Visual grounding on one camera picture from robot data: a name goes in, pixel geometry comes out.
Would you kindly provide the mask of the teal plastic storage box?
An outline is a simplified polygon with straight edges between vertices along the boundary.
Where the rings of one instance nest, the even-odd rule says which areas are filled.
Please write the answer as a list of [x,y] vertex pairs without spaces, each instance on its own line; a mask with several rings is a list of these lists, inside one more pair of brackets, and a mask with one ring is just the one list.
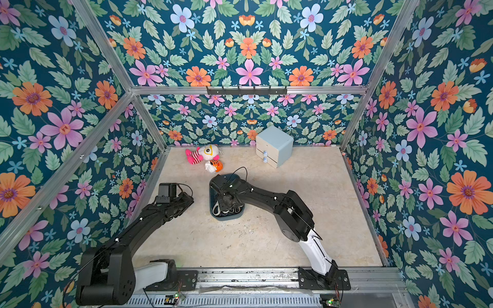
[[243,210],[239,214],[229,215],[229,214],[225,213],[225,211],[227,211],[228,209],[222,210],[222,208],[220,207],[220,209],[222,211],[222,215],[220,217],[214,217],[212,210],[213,210],[214,204],[217,201],[219,202],[219,197],[220,197],[220,195],[213,189],[212,186],[210,186],[209,187],[209,212],[213,218],[217,219],[218,221],[224,222],[224,221],[228,221],[228,220],[238,219],[243,215],[244,210],[245,210],[245,204],[240,202],[239,193],[236,193],[233,195],[232,202],[234,202],[234,205],[240,205],[240,204],[244,205]]

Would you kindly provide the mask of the beige handled kitchen scissors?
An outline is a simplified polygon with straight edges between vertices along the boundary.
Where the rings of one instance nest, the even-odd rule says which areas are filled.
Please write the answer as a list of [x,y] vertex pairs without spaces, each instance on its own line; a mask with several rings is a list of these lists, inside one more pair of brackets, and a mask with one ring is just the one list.
[[226,214],[235,215],[239,214],[244,208],[244,205],[234,205],[229,210],[225,211]]

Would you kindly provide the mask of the grey handled scissors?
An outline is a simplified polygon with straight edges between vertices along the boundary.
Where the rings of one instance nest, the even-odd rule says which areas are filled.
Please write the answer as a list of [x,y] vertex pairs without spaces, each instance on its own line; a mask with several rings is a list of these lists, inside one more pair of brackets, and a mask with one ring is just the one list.
[[220,205],[218,201],[214,204],[212,213],[214,217],[220,217],[222,215],[222,211],[220,209]]

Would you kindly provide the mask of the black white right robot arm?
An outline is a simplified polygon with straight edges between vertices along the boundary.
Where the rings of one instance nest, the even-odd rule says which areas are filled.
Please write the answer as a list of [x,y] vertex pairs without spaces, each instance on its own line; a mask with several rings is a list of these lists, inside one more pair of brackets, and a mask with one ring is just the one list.
[[315,230],[313,213],[295,191],[267,191],[235,175],[217,175],[209,186],[216,193],[221,212],[253,205],[273,214],[284,236],[300,245],[311,269],[327,278],[335,276],[338,266],[323,248],[322,238]]

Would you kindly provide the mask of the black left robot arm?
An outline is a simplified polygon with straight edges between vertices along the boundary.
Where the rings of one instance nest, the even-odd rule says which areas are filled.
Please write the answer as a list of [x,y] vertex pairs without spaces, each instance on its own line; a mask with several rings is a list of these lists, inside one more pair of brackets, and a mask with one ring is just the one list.
[[157,229],[193,204],[193,197],[178,192],[178,187],[176,183],[160,184],[155,200],[124,231],[83,253],[75,295],[78,305],[124,305],[136,291],[173,275],[173,260],[154,261],[135,269],[132,258]]

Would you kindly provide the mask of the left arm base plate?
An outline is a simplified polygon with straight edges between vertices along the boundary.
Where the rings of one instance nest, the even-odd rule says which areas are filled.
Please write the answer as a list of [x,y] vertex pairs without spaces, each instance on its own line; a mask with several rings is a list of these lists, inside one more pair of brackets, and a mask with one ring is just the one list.
[[198,282],[196,270],[176,270],[168,273],[167,277],[145,288],[145,291],[194,291]]

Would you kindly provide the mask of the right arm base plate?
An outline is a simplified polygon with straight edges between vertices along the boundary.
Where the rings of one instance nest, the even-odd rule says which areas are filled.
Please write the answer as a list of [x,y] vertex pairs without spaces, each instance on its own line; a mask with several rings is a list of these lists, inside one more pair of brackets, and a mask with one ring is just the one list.
[[300,289],[349,291],[351,284],[346,270],[332,267],[326,274],[319,274],[311,268],[298,268]]

